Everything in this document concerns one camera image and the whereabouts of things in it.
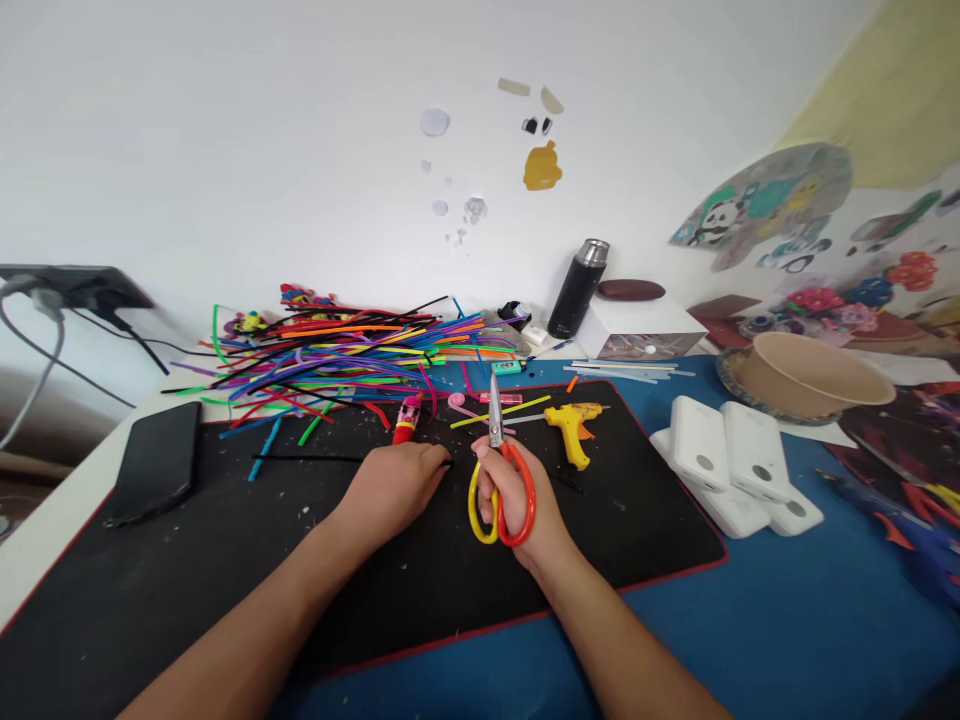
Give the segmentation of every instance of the brown bowl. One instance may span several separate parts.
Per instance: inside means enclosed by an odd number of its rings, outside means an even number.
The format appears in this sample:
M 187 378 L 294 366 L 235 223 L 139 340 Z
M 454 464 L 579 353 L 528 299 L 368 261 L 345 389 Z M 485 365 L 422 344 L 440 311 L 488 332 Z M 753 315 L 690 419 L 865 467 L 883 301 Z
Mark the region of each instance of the brown bowl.
M 760 401 L 803 418 L 886 405 L 897 395 L 893 383 L 863 360 L 790 333 L 758 335 L 736 379 Z

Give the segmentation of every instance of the wall outlet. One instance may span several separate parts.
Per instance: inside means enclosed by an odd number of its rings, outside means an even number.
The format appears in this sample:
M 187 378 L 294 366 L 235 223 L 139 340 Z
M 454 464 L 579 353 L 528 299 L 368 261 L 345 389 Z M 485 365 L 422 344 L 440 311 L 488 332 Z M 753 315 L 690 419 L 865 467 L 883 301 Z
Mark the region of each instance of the wall outlet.
M 102 265 L 0 265 L 0 278 L 36 275 L 64 297 L 64 307 L 86 308 L 97 293 L 112 292 L 118 308 L 152 308 L 153 300 L 115 267 Z

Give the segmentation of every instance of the smartphone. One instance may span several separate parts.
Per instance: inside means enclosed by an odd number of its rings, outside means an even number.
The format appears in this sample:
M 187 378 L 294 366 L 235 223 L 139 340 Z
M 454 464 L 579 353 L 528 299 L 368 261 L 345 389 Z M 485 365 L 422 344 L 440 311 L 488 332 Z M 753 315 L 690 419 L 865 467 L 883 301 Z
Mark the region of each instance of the smartphone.
M 193 487 L 200 403 L 137 420 L 123 453 L 104 526 L 120 528 L 156 517 L 180 503 Z

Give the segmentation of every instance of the thermos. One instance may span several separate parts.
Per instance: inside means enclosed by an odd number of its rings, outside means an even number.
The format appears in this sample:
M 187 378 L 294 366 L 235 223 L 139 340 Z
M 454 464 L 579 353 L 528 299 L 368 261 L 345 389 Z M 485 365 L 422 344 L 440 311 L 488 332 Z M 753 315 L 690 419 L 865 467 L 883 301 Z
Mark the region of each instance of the thermos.
M 607 267 L 607 251 L 610 243 L 589 238 L 576 254 L 563 280 L 557 304 L 547 323 L 547 332 L 558 340 L 572 338 L 580 329 L 583 316 L 587 314 L 590 298 L 600 284 L 600 276 Z

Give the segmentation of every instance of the scissor blade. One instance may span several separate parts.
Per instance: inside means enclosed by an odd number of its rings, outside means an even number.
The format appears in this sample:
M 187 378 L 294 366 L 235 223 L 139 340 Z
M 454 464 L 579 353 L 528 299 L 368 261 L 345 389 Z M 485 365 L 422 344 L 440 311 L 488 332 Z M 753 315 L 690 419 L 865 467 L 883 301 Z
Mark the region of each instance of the scissor blade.
M 490 373 L 490 394 L 487 396 L 487 412 L 490 415 L 490 447 L 503 444 L 503 412 L 500 409 L 500 387 L 497 376 Z

